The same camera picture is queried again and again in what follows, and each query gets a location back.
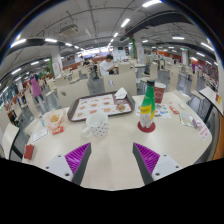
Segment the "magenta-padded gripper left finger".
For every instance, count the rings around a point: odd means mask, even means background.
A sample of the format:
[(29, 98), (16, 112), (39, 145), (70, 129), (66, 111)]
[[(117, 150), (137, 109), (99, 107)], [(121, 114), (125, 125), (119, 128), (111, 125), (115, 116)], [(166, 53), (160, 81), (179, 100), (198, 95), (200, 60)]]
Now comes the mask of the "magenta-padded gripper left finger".
[(56, 155), (44, 170), (65, 180), (80, 185), (91, 154), (91, 144), (87, 143), (72, 150), (66, 155)]

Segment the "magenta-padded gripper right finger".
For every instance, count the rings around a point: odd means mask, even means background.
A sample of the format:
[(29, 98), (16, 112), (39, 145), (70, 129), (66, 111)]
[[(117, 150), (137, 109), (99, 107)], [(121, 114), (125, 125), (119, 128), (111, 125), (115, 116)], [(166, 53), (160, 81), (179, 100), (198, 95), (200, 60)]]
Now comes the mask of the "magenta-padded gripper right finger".
[(138, 143), (133, 144), (133, 154), (145, 185), (182, 169), (169, 155), (160, 155)]

